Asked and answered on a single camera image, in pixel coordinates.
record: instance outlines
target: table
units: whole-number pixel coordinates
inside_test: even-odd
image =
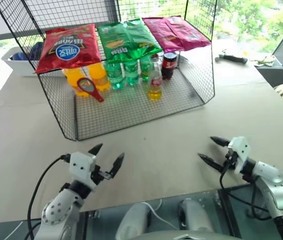
[[[219,188],[219,173],[197,153],[224,161],[209,136],[246,136],[251,158],[283,169],[283,100],[250,64],[214,64],[216,96],[206,105],[138,126],[74,142],[63,137],[35,77],[14,72],[0,91],[0,222],[26,219],[35,185],[64,153],[103,143],[97,162],[110,170],[125,152],[117,176],[103,181],[82,211]],[[69,182],[68,164],[57,163],[37,193],[32,218]],[[243,183],[229,173],[224,185]]]

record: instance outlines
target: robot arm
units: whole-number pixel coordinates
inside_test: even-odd
[[[234,137],[231,141],[215,136],[211,139],[216,144],[228,148],[224,166],[217,164],[208,156],[199,156],[219,172],[224,171],[225,166],[230,166],[236,174],[242,174],[245,181],[255,184],[261,191],[269,214],[283,239],[283,171],[248,158],[251,148],[243,136]]]
[[[99,144],[88,153],[75,152],[70,155],[72,183],[64,184],[59,194],[44,207],[35,240],[76,239],[77,223],[84,200],[103,179],[113,178],[124,160],[122,153],[110,172],[100,171],[100,166],[96,165],[96,155],[101,147],[102,144]]]

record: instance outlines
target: red bottle opener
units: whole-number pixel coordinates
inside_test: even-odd
[[[88,93],[89,95],[97,99],[98,102],[102,103],[104,101],[103,97],[98,93],[95,84],[89,78],[87,77],[80,78],[77,81],[77,85],[82,91]]]

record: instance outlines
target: yellow drink bottle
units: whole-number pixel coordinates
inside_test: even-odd
[[[77,81],[79,79],[86,78],[86,75],[82,72],[80,67],[63,69],[62,73],[67,77],[67,82],[73,88],[77,96],[79,97],[89,96],[87,92],[82,91],[77,85]]]
[[[148,79],[149,79],[148,97],[154,101],[157,101],[162,97],[163,77],[158,60],[159,57],[157,54],[151,56],[150,72],[148,74]]]
[[[88,65],[87,68],[91,80],[99,91],[102,92],[111,87],[111,83],[108,81],[105,68],[101,62]]]

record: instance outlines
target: metal wire rack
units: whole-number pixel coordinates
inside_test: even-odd
[[[217,0],[0,0],[0,14],[19,47],[27,54],[45,31],[57,27],[96,26],[140,17],[182,16],[210,41]],[[97,34],[101,57],[105,54]],[[28,57],[34,70],[40,53]],[[182,52],[163,96],[152,102],[147,85],[107,90],[102,104],[76,97],[60,70],[38,75],[65,138],[80,141],[128,128],[206,104],[215,96],[211,46]]]

